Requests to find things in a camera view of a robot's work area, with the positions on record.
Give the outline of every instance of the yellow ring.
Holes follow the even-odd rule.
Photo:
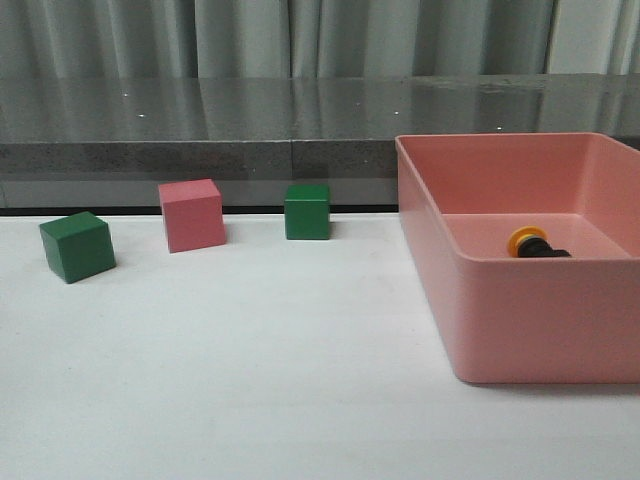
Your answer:
[[[507,250],[509,251],[509,255],[511,255],[512,257],[517,257],[518,248],[520,247],[520,245],[522,245],[522,242],[524,242],[527,238],[534,236],[546,240],[547,232],[542,230],[540,227],[536,227],[533,225],[521,227],[513,232],[509,237],[509,242],[507,243]]]

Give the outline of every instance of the pink plastic bin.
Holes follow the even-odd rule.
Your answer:
[[[640,152],[592,133],[400,136],[400,213],[455,374],[640,382]],[[537,225],[572,258],[511,258]]]

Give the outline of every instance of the gray countertop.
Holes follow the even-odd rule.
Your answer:
[[[297,180],[389,204],[396,135],[566,131],[639,146],[640,75],[0,80],[0,207],[155,205],[203,176],[227,205]]]

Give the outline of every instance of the block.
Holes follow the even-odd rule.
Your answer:
[[[169,252],[226,243],[222,195],[211,179],[158,186]]]
[[[43,223],[40,236],[49,267],[67,283],[116,266],[109,225],[90,212]]]
[[[284,220],[289,240],[328,240],[329,187],[291,185],[284,200]]]

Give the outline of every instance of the curtain fold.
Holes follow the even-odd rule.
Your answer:
[[[0,0],[0,78],[640,71],[640,0]]]

